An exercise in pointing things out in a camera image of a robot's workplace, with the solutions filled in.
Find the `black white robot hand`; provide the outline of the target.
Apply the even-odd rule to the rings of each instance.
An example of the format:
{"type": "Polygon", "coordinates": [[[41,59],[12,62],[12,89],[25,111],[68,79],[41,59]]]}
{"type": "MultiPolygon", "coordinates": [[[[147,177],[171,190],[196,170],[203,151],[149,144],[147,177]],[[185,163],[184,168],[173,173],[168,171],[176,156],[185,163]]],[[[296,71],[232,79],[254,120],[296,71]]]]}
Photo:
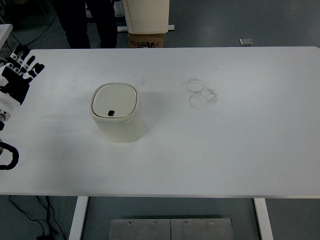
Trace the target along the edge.
{"type": "Polygon", "coordinates": [[[34,79],[45,68],[44,64],[36,63],[28,71],[30,65],[36,58],[32,55],[24,63],[29,53],[30,49],[28,47],[23,49],[22,45],[18,45],[7,59],[7,66],[2,66],[0,68],[0,110],[4,110],[9,114],[12,113],[14,108],[23,104],[30,87],[28,79],[34,79]],[[10,69],[13,65],[14,70],[21,69],[21,73],[17,73],[10,69]]]}

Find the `robot arm with black sleeve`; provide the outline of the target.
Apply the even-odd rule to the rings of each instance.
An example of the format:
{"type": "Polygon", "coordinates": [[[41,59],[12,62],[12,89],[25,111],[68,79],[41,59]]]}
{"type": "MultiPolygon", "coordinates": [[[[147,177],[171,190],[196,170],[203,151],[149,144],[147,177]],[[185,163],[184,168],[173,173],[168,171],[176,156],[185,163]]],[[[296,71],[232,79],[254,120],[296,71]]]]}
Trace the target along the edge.
{"type": "Polygon", "coordinates": [[[0,110],[0,131],[2,131],[5,127],[5,122],[10,119],[11,115],[4,110],[0,110]]]}

